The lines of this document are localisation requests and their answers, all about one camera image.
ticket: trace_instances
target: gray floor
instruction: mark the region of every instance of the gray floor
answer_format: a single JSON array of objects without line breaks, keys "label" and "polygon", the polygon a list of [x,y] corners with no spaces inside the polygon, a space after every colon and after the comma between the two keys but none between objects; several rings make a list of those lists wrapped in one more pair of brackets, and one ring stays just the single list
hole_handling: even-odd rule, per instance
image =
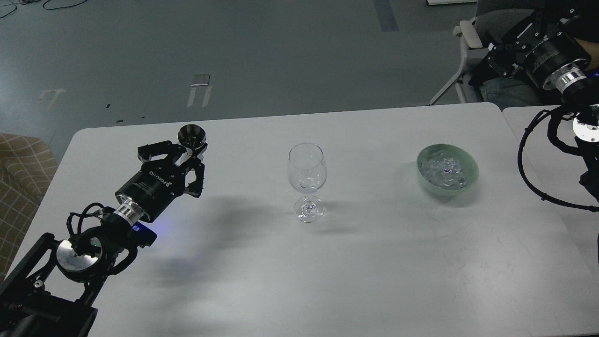
[{"label": "gray floor", "polygon": [[[386,2],[387,21],[377,15],[385,14]],[[451,32],[476,5],[90,0],[56,11],[42,2],[17,6],[0,19],[0,132],[40,137],[60,160],[83,128],[425,105],[457,69],[458,39]],[[0,16],[11,9],[0,7]],[[389,29],[389,19],[397,30]],[[194,74],[211,75],[206,106],[206,87],[187,106]],[[440,104],[457,102],[450,91]]]}]

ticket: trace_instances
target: chair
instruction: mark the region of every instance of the chair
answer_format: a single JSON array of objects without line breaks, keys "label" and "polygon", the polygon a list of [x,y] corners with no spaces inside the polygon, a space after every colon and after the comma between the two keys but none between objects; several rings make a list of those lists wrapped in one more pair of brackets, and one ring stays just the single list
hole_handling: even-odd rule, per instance
[{"label": "chair", "polygon": [[500,40],[542,3],[543,0],[479,0],[475,16],[468,21],[460,21],[459,26],[453,29],[454,36],[459,38],[458,70],[433,96],[429,105],[434,105],[452,86],[457,91],[460,103],[483,101],[479,90],[468,85],[468,82],[474,67],[488,53],[490,38]]},{"label": "chair", "polygon": [[0,134],[0,281],[6,277],[57,167],[42,140]]}]

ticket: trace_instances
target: robotic arm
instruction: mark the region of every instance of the robotic arm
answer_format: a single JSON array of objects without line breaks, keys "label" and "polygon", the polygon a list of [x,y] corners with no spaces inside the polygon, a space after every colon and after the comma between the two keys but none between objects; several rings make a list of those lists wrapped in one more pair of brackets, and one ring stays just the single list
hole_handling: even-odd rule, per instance
[{"label": "robotic arm", "polygon": [[[562,106],[540,112],[526,129],[518,156],[521,175],[543,200],[596,212],[599,207],[567,203],[538,190],[522,167],[526,139],[540,121],[550,117],[549,141],[561,151],[583,158],[588,171],[581,175],[580,184],[599,201],[599,77],[585,75],[591,57],[565,29],[579,17],[576,1],[546,0],[500,41],[490,37],[495,42],[489,45],[484,63],[500,77],[512,78],[524,71],[539,89],[559,91]],[[576,146],[566,145],[557,136],[559,124],[572,120]]]},{"label": "robotic arm", "polygon": [[[179,131],[179,143],[170,141],[138,148],[141,169],[115,193],[117,209],[93,203],[81,214],[67,219],[69,238],[58,241],[46,233],[0,284],[0,337],[77,336],[85,337],[95,320],[92,304],[104,282],[127,268],[137,256],[137,248],[150,246],[157,235],[138,220],[153,222],[182,194],[199,197],[204,181],[203,153],[206,134],[189,124]],[[152,160],[158,155],[163,159]],[[187,186],[186,176],[195,172]],[[92,213],[91,208],[100,207]],[[77,232],[71,221],[79,217]],[[81,232],[83,218],[96,217],[100,226]],[[127,256],[116,264],[120,253]],[[50,251],[46,265],[33,272]],[[83,283],[84,292],[74,302],[52,296],[45,281],[57,267],[68,279]]]}]

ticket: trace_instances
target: cable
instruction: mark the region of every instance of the cable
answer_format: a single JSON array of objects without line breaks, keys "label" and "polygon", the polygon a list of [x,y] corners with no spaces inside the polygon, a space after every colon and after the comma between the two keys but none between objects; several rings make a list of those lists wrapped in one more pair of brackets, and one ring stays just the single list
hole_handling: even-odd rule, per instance
[{"label": "cable", "polygon": [[534,128],[542,120],[544,120],[548,116],[551,116],[552,113],[554,113],[557,109],[559,109],[559,108],[556,108],[553,111],[541,110],[533,118],[533,120],[530,122],[529,126],[524,129],[524,135],[522,136],[522,140],[520,141],[520,146],[518,148],[518,170],[520,171],[520,176],[522,176],[522,179],[524,180],[524,183],[526,184],[526,186],[528,186],[528,188],[532,192],[535,192],[535,194],[537,194],[539,197],[541,197],[541,200],[547,200],[547,201],[549,201],[551,203],[554,203],[554,204],[557,204],[557,205],[560,205],[560,206],[564,206],[564,207],[590,210],[591,212],[599,212],[599,207],[598,206],[583,206],[583,205],[580,205],[580,204],[573,204],[573,203],[569,203],[567,201],[560,200],[558,198],[552,197],[551,195],[549,195],[549,194],[541,191],[536,186],[534,186],[533,183],[531,183],[528,180],[528,178],[526,177],[526,173],[524,172],[524,165],[522,164],[522,156],[523,156],[523,152],[524,152],[524,146],[526,145],[526,140],[528,139],[528,136],[530,136],[530,134],[533,132]]},{"label": "cable", "polygon": [[11,10],[10,12],[8,12],[7,14],[4,14],[3,16],[0,16],[0,19],[2,19],[3,17],[7,17],[7,16],[9,16],[9,15],[13,14],[13,13],[14,13],[14,11],[16,11],[16,10],[17,10],[17,4],[15,4],[15,3],[13,2],[13,0],[9,0],[9,1],[10,1],[10,3],[11,3],[13,6],[14,6],[14,8],[13,8],[13,10]]},{"label": "cable", "polygon": [[87,0],[83,0],[83,1],[79,2],[78,4],[74,4],[74,5],[70,5],[70,6],[55,7],[55,8],[46,8],[46,4],[48,2],[50,2],[50,1],[52,1],[52,0],[46,0],[46,2],[43,3],[42,7],[44,7],[45,10],[53,11],[53,10],[60,10],[60,9],[63,9],[63,8],[72,8],[72,7],[79,6],[79,5],[87,2]]},{"label": "cable", "polygon": [[75,235],[75,232],[73,231],[73,227],[72,227],[72,219],[73,219],[73,217],[76,216],[76,217],[79,218],[79,221],[77,222],[77,234],[81,234],[81,229],[83,227],[83,219],[90,218],[91,216],[97,216],[98,215],[99,210],[97,210],[94,213],[88,213],[89,210],[92,207],[95,207],[95,206],[100,207],[101,208],[100,210],[102,210],[104,208],[103,204],[92,203],[92,204],[88,205],[85,209],[83,209],[83,211],[81,212],[81,214],[71,212],[71,214],[69,215],[69,217],[66,219],[66,229],[69,231],[69,235],[70,236]]}]

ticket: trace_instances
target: wine glass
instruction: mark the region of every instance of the wine glass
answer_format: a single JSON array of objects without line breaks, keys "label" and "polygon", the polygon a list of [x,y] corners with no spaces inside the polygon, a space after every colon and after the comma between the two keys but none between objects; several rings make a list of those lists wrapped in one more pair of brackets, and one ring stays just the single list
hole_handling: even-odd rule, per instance
[{"label": "wine glass", "polygon": [[325,213],[322,200],[311,195],[326,181],[326,164],[322,149],[312,143],[300,143],[289,151],[287,178],[296,191],[305,195],[295,203],[296,216],[304,222],[315,222]]}]

